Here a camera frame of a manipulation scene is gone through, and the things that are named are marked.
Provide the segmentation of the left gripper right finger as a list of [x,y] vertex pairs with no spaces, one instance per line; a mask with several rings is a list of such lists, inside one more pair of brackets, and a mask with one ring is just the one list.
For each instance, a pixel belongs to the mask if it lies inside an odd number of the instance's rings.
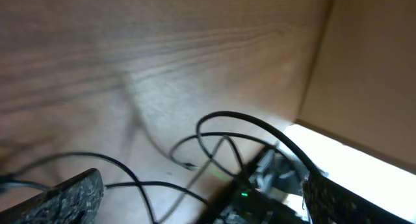
[[302,196],[312,223],[408,223],[322,175],[310,174],[302,182]]

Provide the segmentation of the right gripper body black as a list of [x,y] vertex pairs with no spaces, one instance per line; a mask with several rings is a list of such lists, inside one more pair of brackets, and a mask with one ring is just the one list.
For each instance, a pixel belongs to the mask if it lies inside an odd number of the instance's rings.
[[278,148],[278,152],[264,148],[244,168],[250,176],[250,182],[270,193],[272,188],[301,195],[301,183],[309,171],[301,160],[289,151]]

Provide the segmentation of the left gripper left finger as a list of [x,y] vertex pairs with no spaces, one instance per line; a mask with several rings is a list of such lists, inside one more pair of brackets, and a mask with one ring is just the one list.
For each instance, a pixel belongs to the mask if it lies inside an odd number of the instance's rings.
[[96,168],[88,169],[1,212],[1,223],[95,223],[104,184]]

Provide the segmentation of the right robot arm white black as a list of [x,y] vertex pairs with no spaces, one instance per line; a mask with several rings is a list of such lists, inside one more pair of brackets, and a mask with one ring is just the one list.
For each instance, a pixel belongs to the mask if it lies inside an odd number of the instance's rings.
[[251,186],[233,181],[214,200],[221,213],[205,211],[198,223],[309,223],[300,181],[307,171],[285,153],[262,150],[244,165]]

